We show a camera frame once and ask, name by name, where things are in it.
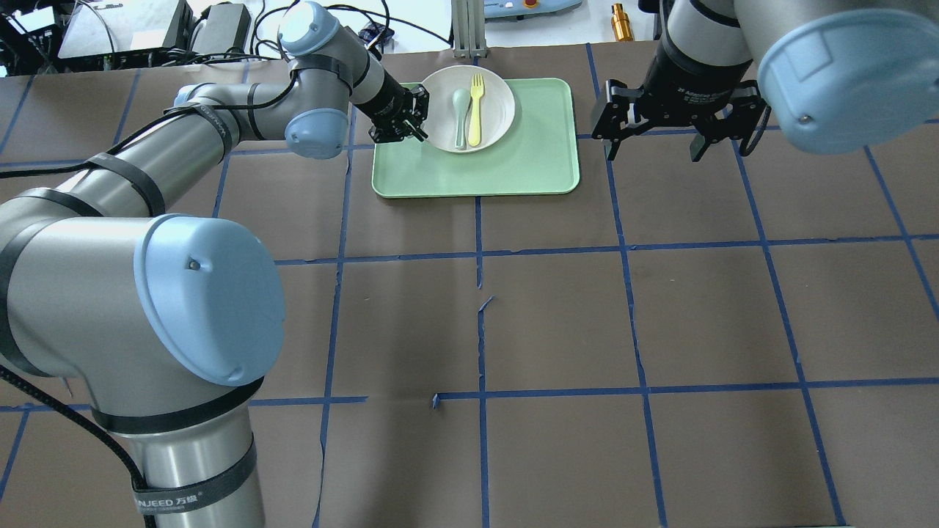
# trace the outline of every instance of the blue device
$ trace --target blue device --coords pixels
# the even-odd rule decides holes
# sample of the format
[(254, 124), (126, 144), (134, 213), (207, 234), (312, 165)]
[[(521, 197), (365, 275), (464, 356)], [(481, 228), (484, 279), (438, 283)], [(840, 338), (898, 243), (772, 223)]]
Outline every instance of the blue device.
[(580, 6), (583, 0), (486, 0), (484, 14), (487, 19), (523, 19), (535, 15), (557, 13)]

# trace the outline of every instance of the golden cylinder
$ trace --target golden cylinder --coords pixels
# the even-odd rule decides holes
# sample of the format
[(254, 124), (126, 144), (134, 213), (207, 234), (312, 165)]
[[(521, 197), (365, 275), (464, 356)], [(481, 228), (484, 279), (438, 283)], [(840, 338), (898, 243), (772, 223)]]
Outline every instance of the golden cylinder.
[(619, 42), (632, 41), (633, 28), (629, 26), (629, 15), (623, 11), (623, 4), (613, 4), (613, 34)]

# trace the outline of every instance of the light blue joint cap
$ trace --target light blue joint cap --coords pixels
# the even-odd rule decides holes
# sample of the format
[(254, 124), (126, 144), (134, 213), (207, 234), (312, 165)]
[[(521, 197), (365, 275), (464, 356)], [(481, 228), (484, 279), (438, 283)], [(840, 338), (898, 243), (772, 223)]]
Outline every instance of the light blue joint cap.
[(203, 83), (201, 85), (185, 85), (179, 89), (177, 92), (176, 98), (173, 99), (173, 106), (179, 106), (180, 104), (188, 101), (192, 97), (192, 93), (196, 88), (201, 88), (202, 86), (214, 85), (215, 83)]
[(137, 243), (133, 267), (150, 325), (193, 374), (237, 387), (274, 365), (284, 343), (284, 289), (251, 231), (165, 214)]
[(939, 25), (898, 9), (823, 17), (766, 52), (759, 83), (786, 138), (806, 152), (883, 143), (939, 111)]
[(303, 0), (284, 15), (278, 38), (289, 54), (302, 56), (326, 45), (339, 31), (339, 25), (326, 8)]
[(316, 108), (298, 114), (284, 131), (287, 146), (304, 158), (328, 160), (343, 151), (349, 118), (335, 108)]

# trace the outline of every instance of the yellow fork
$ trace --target yellow fork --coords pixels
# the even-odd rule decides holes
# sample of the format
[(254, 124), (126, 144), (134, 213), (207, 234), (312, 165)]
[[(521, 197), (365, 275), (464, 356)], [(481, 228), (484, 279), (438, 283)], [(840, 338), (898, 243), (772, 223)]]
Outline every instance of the yellow fork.
[(485, 94), (483, 85), (483, 75), (476, 73), (472, 76), (472, 84), (469, 87), (469, 96), (472, 98), (472, 110), (469, 114), (469, 146), (476, 147), (480, 144), (483, 137), (483, 125), (479, 121), (479, 103)]

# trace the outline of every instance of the light green cutting board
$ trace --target light green cutting board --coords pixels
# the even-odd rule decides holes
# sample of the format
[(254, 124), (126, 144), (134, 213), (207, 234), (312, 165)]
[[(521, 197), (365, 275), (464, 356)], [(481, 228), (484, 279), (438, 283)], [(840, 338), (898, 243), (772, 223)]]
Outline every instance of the light green cutting board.
[(496, 144), (471, 154), (445, 152), (414, 138), (375, 145), (375, 192), (427, 198), (573, 191), (580, 166), (571, 87), (561, 79), (505, 82), (516, 97), (516, 116)]

